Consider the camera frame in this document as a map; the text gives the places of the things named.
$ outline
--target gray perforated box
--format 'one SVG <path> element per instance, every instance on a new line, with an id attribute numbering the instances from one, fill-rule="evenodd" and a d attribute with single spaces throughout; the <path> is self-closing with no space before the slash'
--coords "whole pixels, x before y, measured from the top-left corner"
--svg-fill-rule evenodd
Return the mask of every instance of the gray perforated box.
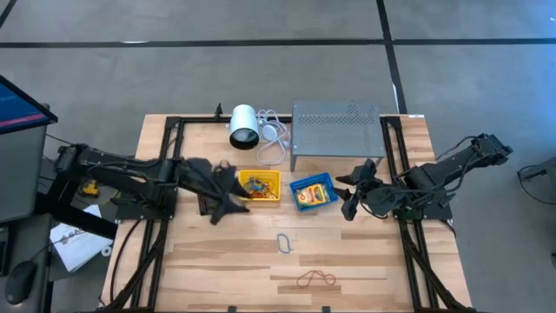
<path id="1" fill-rule="evenodd" d="M 371 103 L 296 101 L 292 119 L 292 171 L 299 156 L 385 156 L 379 111 Z"/>

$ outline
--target blue box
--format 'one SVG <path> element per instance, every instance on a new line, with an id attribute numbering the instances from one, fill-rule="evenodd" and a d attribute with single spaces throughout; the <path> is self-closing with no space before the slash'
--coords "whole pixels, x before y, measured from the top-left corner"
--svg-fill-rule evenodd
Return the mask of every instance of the blue box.
<path id="1" fill-rule="evenodd" d="M 299 189 L 302 189 L 302 188 L 305 188 L 305 187 L 308 187 L 308 186 L 310 186 L 312 184 L 315 184 L 315 183 L 322 183 L 326 186 L 328 196 L 330 196 L 330 202 L 321 203 L 321 204 L 313 205 L 313 206 L 302 209 L 301 206 L 299 205 L 299 203 L 297 202 L 297 196 L 295 196 L 295 191 L 299 190 Z M 297 205 L 297 210 L 300 211 L 300 212 L 307 212 L 308 210 L 318 208 L 322 205 L 327 205 L 327 204 L 330 204 L 332 202 L 338 201 L 338 195 L 336 195 L 334 193 L 334 186 L 332 185 L 332 179 L 330 178 L 330 174 L 328 174 L 328 173 L 322 173 L 322 174 L 319 174 L 319 175 L 303 178 L 301 180 L 292 182 L 292 183 L 289 184 L 289 188 L 292 191 L 292 196 L 294 197 L 295 205 Z"/>

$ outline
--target white cable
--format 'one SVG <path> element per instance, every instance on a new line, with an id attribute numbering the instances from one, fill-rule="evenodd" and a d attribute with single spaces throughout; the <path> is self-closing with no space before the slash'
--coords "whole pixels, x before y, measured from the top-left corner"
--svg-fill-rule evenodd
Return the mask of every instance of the white cable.
<path id="1" fill-rule="evenodd" d="M 275 121 L 269 121 L 268 117 L 274 114 L 275 116 Z M 288 130 L 288 126 L 286 126 L 286 124 L 280 122 L 280 119 L 278 119 L 278 114 L 276 113 L 276 111 L 274 110 L 259 110 L 257 112 L 257 121 L 259 123 L 259 128 L 261 128 L 260 133 L 262 134 L 262 137 L 266 140 L 268 140 L 268 143 L 265 144 L 264 146 L 262 146 L 262 148 L 260 148 L 257 151 L 257 160 L 259 160 L 259 162 L 266 164 L 266 165 L 277 165 L 277 164 L 281 164 L 282 162 L 284 162 L 284 159 L 286 158 L 286 151 L 289 148 L 289 141 L 291 139 L 291 136 L 289 134 L 289 130 Z M 268 139 L 264 137 L 264 134 L 262 132 L 262 129 L 265 126 L 272 126 L 275 128 L 276 130 L 276 135 L 277 137 L 275 139 Z M 278 145 L 281 148 L 281 157 L 280 159 L 276 160 L 276 161 L 266 161 L 266 160 L 262 160 L 260 157 L 261 152 L 263 152 L 264 150 L 270 148 L 273 144 L 278 143 Z"/>

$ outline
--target rubber band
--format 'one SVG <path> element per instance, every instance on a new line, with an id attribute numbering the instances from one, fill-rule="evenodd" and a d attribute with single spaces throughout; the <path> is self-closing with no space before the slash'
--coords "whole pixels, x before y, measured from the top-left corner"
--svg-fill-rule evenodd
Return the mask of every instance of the rubber band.
<path id="1" fill-rule="evenodd" d="M 281 236 L 283 236 L 284 238 L 286 238 L 286 244 L 288 245 L 288 251 L 285 251 L 285 250 L 282 250 L 282 249 L 281 249 L 281 245 L 280 245 L 280 237 L 281 237 Z M 278 250 L 279 250 L 281 253 L 283 253 L 283 254 L 288 254 L 289 252 L 292 251 L 292 249 L 291 249 L 290 246 L 289 246 L 289 238 L 288 238 L 288 236 L 286 236 L 286 234 L 280 233 L 280 234 L 276 235 L 276 240 L 278 241 Z"/>
<path id="2" fill-rule="evenodd" d="M 309 281 L 307 282 L 307 284 L 303 284 L 303 285 L 302 285 L 302 284 L 299 284 L 299 281 L 300 281 L 303 277 L 305 277 L 305 276 L 307 276 L 307 275 L 309 275 L 309 274 L 311 274 L 311 276 L 309 277 Z M 316 275 L 318 275 L 318 276 L 321 276 L 322 279 L 324 280 L 324 283 L 327 284 L 328 286 L 334 286 L 334 285 L 336 284 L 336 276 L 334 276 L 334 275 L 332 275 L 332 274 L 324 274 L 324 273 L 322 272 L 322 270 L 310 270 L 310 271 L 308 271 L 307 273 L 305 273 L 305 274 L 299 276 L 299 277 L 297 278 L 297 280 L 295 281 L 295 284 L 297 284 L 297 287 L 299 287 L 299 288 L 306 288 L 306 287 L 308 287 L 308 286 L 311 284 L 311 281 L 313 280 L 314 274 L 316 274 Z"/>

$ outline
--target yellow container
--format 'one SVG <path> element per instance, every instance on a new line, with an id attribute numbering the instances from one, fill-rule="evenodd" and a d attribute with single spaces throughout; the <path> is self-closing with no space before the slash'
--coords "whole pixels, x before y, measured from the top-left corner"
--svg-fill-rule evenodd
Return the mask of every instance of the yellow container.
<path id="1" fill-rule="evenodd" d="M 257 190 L 271 197 L 252 197 L 251 201 L 280 201 L 280 171 L 279 170 L 240 170 L 238 180 L 240 185 L 249 193 L 256 195 Z"/>

